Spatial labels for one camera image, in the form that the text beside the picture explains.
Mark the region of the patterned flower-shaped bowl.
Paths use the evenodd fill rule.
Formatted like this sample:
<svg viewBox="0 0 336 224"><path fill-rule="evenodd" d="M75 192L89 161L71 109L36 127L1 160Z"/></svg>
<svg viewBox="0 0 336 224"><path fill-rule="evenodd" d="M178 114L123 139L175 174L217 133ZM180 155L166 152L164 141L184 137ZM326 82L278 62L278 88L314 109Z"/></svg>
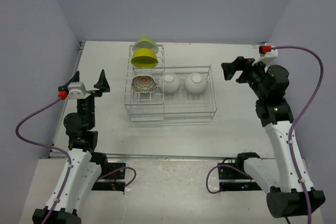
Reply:
<svg viewBox="0 0 336 224"><path fill-rule="evenodd" d="M155 90L156 83L151 75L140 74L132 79L131 87L136 92L148 94Z"/></svg>

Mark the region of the lime green bowl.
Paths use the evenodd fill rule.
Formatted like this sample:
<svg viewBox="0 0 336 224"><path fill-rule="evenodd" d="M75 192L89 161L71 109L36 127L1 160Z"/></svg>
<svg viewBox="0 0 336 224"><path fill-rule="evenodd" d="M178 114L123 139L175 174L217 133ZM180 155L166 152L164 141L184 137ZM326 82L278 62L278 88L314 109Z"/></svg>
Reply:
<svg viewBox="0 0 336 224"><path fill-rule="evenodd" d="M133 53L131 63L137 68L154 68L158 59L152 49L140 48Z"/></svg>

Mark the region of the green bowl white inside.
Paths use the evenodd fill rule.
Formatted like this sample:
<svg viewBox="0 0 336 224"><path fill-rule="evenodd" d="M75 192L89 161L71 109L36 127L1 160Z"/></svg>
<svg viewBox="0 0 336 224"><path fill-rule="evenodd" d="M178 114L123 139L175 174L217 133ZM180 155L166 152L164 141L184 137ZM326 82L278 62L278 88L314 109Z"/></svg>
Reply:
<svg viewBox="0 0 336 224"><path fill-rule="evenodd" d="M152 38L147 36L141 37L132 46L133 51L136 51L141 48L151 49L154 52L157 52L159 50L159 47L156 44L156 42Z"/></svg>

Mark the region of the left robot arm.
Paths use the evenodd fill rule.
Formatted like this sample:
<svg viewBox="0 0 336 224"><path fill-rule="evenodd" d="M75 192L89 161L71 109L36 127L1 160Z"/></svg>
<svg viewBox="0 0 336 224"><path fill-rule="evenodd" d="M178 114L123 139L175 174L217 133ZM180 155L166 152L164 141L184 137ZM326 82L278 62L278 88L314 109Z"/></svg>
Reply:
<svg viewBox="0 0 336 224"><path fill-rule="evenodd" d="M98 132L93 130L95 99L110 92L104 71L93 87L93 90L86 90L77 71L58 88L61 99L77 101L77 110L64 118L69 137L68 150L64 152L67 160L45 207L34 211L33 223L81 223L81 212L94 183L108 175L106 155L95 152Z"/></svg>

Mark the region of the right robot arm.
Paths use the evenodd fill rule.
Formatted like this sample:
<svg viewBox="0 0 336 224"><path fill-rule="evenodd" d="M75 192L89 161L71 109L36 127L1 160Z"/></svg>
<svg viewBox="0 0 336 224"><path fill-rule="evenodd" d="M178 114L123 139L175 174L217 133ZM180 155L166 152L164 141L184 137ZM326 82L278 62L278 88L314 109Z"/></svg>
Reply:
<svg viewBox="0 0 336 224"><path fill-rule="evenodd" d="M289 72L279 65L267 67L254 59L237 57L222 63L225 80L240 72L237 83L246 83L257 96L256 114L268 135L277 167L275 176L256 153L239 153L234 172L239 178L251 177L266 194L266 203L274 218L307 216L326 200L317 190L305 169L292 129L294 118L285 99Z"/></svg>

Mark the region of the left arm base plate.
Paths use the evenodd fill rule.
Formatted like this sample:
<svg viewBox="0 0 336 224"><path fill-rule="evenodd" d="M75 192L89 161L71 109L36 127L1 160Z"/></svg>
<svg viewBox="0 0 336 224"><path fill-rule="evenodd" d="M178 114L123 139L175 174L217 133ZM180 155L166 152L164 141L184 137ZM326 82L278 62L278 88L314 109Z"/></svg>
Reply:
<svg viewBox="0 0 336 224"><path fill-rule="evenodd" d="M115 169L125 167L126 163L108 163L104 171L102 172L102 176L112 172ZM92 191L121 191L125 190L125 169L121 169L120 171L110 174L107 177L96 182Z"/></svg>

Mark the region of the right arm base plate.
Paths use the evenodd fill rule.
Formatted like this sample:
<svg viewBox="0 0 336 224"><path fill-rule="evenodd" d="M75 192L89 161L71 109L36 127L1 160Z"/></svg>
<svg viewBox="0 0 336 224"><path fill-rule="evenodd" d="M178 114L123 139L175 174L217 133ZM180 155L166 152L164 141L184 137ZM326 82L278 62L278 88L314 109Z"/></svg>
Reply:
<svg viewBox="0 0 336 224"><path fill-rule="evenodd" d="M261 190L253 179L228 167L218 168L218 178L220 192Z"/></svg>

